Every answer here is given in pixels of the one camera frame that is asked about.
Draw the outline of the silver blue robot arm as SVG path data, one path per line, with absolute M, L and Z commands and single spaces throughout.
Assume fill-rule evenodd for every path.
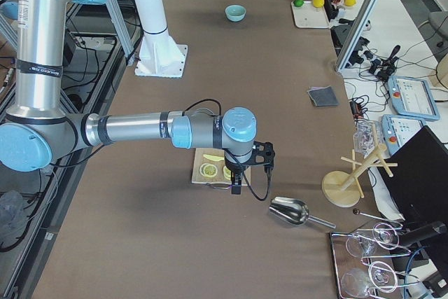
M 15 102 L 1 126 L 1 162 L 29 172 L 82 148 L 117 141 L 170 139 L 177 148 L 225 151 L 232 192 L 256 162 L 256 117 L 243 107 L 213 115 L 163 111 L 127 116 L 65 113 L 60 108 L 66 7 L 107 0 L 18 0 Z

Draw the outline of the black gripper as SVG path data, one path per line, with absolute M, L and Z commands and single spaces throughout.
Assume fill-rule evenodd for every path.
M 243 159 L 243 157 L 238 155 L 225 154 L 225 166 L 232 172 L 231 193 L 233 195 L 241 194 L 242 173 L 250 167 Z

